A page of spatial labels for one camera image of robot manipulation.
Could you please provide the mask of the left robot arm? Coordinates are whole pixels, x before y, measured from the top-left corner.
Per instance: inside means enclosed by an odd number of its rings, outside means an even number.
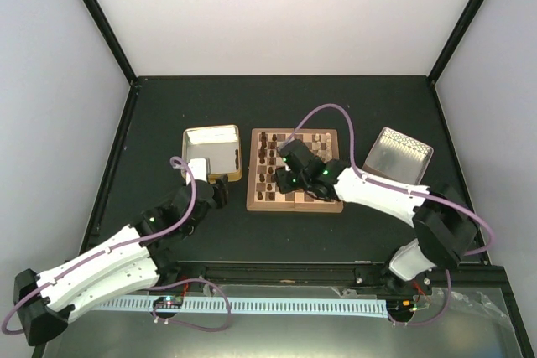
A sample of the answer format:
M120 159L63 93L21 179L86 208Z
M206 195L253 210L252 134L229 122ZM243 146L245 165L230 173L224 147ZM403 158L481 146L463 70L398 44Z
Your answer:
M211 209L228 202L228 179L182 184L102 244L58 267L20 272L13 303L30 346L45 344L84 313L140 290L187 289L171 247L193 234Z

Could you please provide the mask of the wooden chess board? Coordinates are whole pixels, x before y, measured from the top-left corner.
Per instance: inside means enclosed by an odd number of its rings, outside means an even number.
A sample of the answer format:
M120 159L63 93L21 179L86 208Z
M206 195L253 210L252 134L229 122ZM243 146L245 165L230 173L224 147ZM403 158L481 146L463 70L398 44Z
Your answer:
M267 147L260 149L261 132L267 134ZM278 147L282 145L293 132L291 128L254 128L251 136L251 150L248 167L248 191L247 210L249 211L282 211L282 212L316 212L316 213L341 213L343 203L335 201L321 201L309 197L304 191L298 190L288 194L281 194L274 181L274 174L277 168L283 167L284 162L278 155ZM320 134L321 140L315 142L315 135ZM276 149L274 149L275 165L269 165L269 144L272 142L272 135L277 135ZM295 137L301 140L308 149L327 162L331 158L339 157L339 144L337 130L328 128L301 129ZM326 145L326 137L331 137L332 144ZM325 155L325 149L331 148L332 155ZM259 163L259 151L266 151L265 164ZM269 167L274 168L274 174L269 174ZM259 182L259 174L265 175L265 182ZM267 191L267 184L273 186L272 191ZM263 200L257 199L257 193L263 192Z

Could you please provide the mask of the right controller board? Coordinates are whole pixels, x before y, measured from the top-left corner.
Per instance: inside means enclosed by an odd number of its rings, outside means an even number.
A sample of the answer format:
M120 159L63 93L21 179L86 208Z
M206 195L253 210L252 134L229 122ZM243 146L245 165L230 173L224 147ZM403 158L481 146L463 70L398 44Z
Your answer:
M420 305L413 299L392 299L386 301L388 311L399 312L415 312L420 310Z

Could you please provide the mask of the dark king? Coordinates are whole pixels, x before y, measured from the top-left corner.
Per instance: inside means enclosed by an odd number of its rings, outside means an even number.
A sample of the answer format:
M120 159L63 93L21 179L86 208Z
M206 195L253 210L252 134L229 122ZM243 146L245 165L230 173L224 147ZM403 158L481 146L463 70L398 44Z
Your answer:
M260 164L265 164L266 151L265 150L260 150L258 156L259 156L259 163Z

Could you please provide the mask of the black frame post left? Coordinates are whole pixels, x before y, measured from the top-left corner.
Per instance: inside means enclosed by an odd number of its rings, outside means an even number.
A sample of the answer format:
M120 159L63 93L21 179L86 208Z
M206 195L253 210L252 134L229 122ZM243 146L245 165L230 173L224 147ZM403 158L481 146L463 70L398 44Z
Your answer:
M104 13L98 0L82 0L86 6L87 11L91 15L98 31L104 38L107 47L112 53L112 56L117 62L118 67L122 71L127 82L132 85L137 81L137 75L135 74L133 67L128 61L122 46L120 45L117 36L115 35L111 24L109 23L106 14Z

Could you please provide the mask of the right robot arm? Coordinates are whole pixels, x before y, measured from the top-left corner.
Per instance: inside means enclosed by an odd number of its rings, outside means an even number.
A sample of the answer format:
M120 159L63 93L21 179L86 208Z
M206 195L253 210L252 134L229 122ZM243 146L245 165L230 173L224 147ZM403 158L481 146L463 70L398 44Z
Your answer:
M447 188L403 184L355 169L338 159L323 162L299 139L279 147L284 162L274 180L282 194L296 190L325 202L364 205L402 221L415 238L397 249L381 273L383 287L402 293L418 275L433 268L451 270L469 254L479 228L471 211L450 200Z

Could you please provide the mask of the controller board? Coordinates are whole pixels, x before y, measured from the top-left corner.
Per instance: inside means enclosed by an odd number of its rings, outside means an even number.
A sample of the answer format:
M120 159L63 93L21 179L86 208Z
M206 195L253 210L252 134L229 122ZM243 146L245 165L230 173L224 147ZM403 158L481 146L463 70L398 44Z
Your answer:
M415 312L420 310L420 305L413 299L392 299L386 301L388 311L399 312Z
M154 300L153 306L157 309L179 309L183 304L181 296L162 296Z

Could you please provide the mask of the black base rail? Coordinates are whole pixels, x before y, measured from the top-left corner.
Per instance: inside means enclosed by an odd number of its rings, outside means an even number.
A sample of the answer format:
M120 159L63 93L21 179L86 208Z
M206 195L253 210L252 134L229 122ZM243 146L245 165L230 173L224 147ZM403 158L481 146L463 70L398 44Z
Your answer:
M335 286L362 294L410 295L422 289L501 288L508 277L500 266L463 263L450 270L448 278L439 268L421 273L413 280L397 279L382 263L282 263L282 262L177 262L156 283L158 286L185 278L204 278L217 285Z

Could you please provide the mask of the yellow metal tin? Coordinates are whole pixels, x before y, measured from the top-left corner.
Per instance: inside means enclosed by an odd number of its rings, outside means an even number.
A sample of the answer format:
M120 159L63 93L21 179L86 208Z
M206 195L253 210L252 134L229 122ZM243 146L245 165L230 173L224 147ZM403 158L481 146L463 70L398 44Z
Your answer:
M181 157L208 161L209 179L226 174L230 182L242 178L242 152L237 125L191 127L183 131Z

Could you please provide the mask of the black frame post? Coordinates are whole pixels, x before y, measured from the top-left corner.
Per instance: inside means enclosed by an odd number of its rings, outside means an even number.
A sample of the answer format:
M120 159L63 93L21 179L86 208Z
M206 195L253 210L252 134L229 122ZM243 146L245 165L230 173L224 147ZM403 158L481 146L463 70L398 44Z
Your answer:
M98 0L82 0L86 6L87 11L91 15L98 31L104 38L107 47L112 53L112 56L117 62L118 67L122 71L127 82L132 85L137 81L137 75L135 74L133 67L128 61L122 46L120 45L117 36L115 35L111 24L109 23L106 14L104 13Z
M427 80L432 85L435 85L440 79L442 73L449 64L451 57L455 54L458 45L464 38L467 30L471 26L472 21L477 16L477 13L484 2L485 0L467 1L459 19L457 19L453 30L451 31L438 58L436 59L430 73L427 76Z

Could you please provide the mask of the black frame post right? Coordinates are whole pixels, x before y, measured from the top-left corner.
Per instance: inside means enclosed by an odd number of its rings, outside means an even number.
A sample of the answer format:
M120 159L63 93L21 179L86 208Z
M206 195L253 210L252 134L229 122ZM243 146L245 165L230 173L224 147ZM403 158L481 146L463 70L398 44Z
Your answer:
M438 58L436 59L430 73L427 76L427 80L432 85L435 85L440 79L442 73L449 64L451 57L455 54L458 45L464 38L467 30L471 26L472 21L477 16L477 13L484 2L485 0L467 1L459 19L457 19L453 30L451 31Z

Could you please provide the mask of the left controller board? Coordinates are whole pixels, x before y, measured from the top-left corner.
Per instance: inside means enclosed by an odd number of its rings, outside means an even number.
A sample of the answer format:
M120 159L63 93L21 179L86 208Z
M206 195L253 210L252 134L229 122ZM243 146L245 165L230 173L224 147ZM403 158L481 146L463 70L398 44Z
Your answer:
M179 309L183 304L181 296L162 296L154 300L153 306L157 309Z

